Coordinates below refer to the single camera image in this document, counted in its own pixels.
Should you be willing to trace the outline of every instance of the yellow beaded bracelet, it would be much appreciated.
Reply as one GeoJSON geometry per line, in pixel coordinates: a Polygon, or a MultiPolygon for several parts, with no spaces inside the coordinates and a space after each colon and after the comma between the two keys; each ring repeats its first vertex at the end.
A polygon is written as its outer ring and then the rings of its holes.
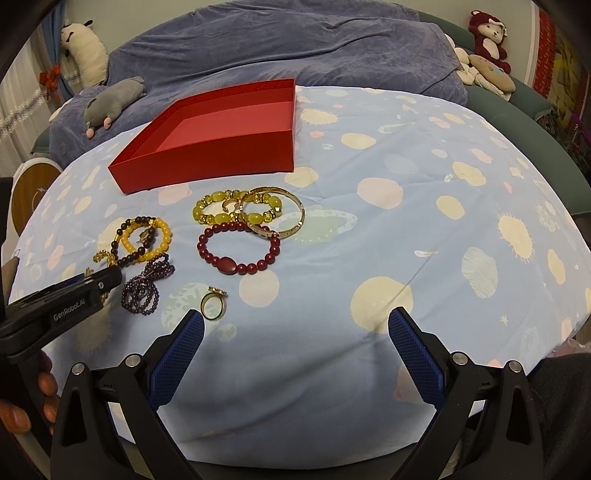
{"type": "Polygon", "coordinates": [[[260,225],[262,223],[270,223],[273,219],[281,216],[281,199],[277,196],[270,195],[269,193],[261,193],[261,194],[248,194],[246,190],[226,190],[222,192],[221,190],[218,192],[213,192],[211,195],[205,195],[201,200],[199,200],[195,204],[195,208],[193,209],[193,218],[201,223],[201,225],[214,225],[215,223],[221,225],[222,223],[229,223],[229,222],[246,222],[252,223],[254,225],[260,225]],[[254,202],[254,203],[265,203],[269,207],[264,213],[244,213],[238,209],[238,204],[243,202],[254,202]],[[212,203],[223,202],[222,208],[224,213],[218,213],[217,215],[207,215],[203,213],[203,209],[212,203]],[[230,212],[228,210],[228,204],[234,203],[234,211],[230,212]]]}

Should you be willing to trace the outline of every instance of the red ribbon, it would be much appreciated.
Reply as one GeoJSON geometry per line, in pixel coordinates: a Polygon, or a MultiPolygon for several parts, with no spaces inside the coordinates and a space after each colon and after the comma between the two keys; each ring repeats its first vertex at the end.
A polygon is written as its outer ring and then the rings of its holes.
{"type": "Polygon", "coordinates": [[[59,102],[60,96],[59,94],[53,93],[57,90],[57,78],[60,74],[60,66],[54,65],[53,68],[49,72],[41,72],[39,74],[39,83],[45,87],[46,89],[46,98],[49,100],[50,95],[53,95],[54,98],[59,102]]]}

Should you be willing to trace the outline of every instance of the blue blanket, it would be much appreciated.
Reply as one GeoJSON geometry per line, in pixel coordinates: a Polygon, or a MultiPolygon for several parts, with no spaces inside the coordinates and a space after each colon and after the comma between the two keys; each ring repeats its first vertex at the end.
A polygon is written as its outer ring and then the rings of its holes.
{"type": "Polygon", "coordinates": [[[52,122],[50,155],[63,167],[117,134],[153,120],[175,100],[229,85],[295,77],[299,85],[422,93],[460,105],[466,89],[443,32],[415,10],[375,1],[244,0],[163,23],[115,50],[108,86],[141,76],[148,95],[106,131],[85,136],[85,89],[52,122]]]}

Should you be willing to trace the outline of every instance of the red beaded bracelet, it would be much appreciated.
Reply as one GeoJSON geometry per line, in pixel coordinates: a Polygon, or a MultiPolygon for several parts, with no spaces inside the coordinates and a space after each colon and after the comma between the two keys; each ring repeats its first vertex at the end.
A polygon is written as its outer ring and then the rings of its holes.
{"type": "MultiPolygon", "coordinates": [[[[259,228],[269,231],[269,227],[259,226],[259,228]]],[[[269,253],[265,255],[264,260],[259,260],[254,263],[250,263],[245,265],[244,263],[237,264],[233,259],[230,257],[216,257],[213,253],[207,250],[207,241],[213,237],[214,233],[219,232],[252,232],[248,226],[243,222],[229,222],[229,223],[220,223],[212,225],[211,228],[206,228],[202,235],[199,235],[199,243],[197,244],[197,250],[199,250],[199,256],[203,258],[207,263],[211,263],[214,267],[216,267],[220,272],[226,275],[234,275],[238,273],[239,275],[245,275],[246,273],[250,273],[254,275],[256,272],[261,270],[266,270],[267,266],[275,263],[275,257],[279,255],[281,245],[281,241],[278,237],[273,236],[269,240],[271,241],[271,247],[269,248],[269,253]]]]}

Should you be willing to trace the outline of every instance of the oval red bead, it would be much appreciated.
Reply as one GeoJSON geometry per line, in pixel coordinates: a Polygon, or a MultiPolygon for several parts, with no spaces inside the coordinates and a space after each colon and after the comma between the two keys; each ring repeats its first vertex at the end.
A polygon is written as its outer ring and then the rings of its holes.
{"type": "Polygon", "coordinates": [[[222,257],[217,261],[217,269],[226,275],[234,275],[238,271],[238,266],[230,257],[222,257]]]}

